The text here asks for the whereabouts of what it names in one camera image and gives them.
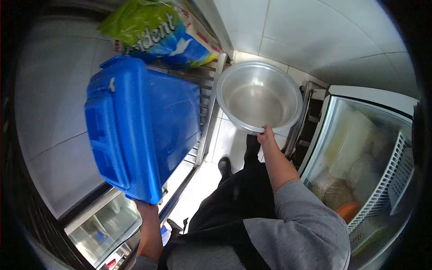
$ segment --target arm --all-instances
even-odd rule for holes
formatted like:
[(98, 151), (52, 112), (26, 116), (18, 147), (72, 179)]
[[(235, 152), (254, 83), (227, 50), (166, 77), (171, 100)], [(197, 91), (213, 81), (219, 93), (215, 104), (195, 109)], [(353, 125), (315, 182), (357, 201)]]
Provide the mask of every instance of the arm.
[(156, 269), (163, 249), (158, 206), (134, 202), (143, 220), (134, 269)]
[(346, 269), (346, 223), (299, 180), (277, 147), (271, 129), (258, 136), (274, 193), (278, 219), (245, 219), (252, 244), (273, 270)]
[(299, 179), (294, 166), (285, 158), (274, 139), (274, 133), (267, 125), (263, 126), (264, 133), (258, 134), (258, 142), (261, 143), (266, 161), (267, 173), (273, 193), (286, 182)]

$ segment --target gray sleeve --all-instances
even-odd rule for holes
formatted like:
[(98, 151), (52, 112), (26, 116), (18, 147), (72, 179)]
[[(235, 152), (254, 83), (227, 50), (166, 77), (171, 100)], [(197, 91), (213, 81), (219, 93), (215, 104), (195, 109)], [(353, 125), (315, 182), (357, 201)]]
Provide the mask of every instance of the gray sleeve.
[(133, 265), (131, 270), (156, 270), (157, 268), (158, 264), (156, 264), (151, 259), (137, 256), (135, 258), (135, 264)]
[(252, 244), (272, 270), (346, 269), (350, 247), (345, 221), (300, 180), (274, 196), (278, 219), (245, 219)]

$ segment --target stainless steel bowl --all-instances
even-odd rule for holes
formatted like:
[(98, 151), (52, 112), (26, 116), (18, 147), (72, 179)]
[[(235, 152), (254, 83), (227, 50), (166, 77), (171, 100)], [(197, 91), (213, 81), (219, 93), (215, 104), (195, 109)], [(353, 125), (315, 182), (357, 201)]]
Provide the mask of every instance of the stainless steel bowl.
[(277, 67), (244, 62), (225, 70), (217, 81), (216, 99), (238, 128), (255, 134), (269, 125), (274, 133), (299, 118), (302, 95), (294, 80)]

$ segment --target black apron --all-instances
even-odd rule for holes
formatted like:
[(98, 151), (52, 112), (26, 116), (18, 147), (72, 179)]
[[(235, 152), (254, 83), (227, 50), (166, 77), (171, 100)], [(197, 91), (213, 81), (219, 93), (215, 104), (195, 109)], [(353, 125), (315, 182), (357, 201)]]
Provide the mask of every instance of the black apron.
[(274, 197), (264, 163), (258, 159), (226, 180), (207, 197), (189, 223), (189, 232), (170, 239), (158, 269), (168, 269), (172, 250), (190, 243), (232, 246), (246, 269), (270, 269), (252, 244), (243, 224), (250, 218), (276, 219)]

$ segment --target green plastic bag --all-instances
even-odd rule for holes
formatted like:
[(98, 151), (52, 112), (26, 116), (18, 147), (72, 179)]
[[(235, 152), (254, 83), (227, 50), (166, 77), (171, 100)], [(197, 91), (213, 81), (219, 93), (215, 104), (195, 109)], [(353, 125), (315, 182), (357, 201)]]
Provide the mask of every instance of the green plastic bag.
[(123, 54), (173, 68), (204, 65), (217, 58), (217, 41), (175, 0), (130, 0), (103, 21), (102, 34), (121, 41)]

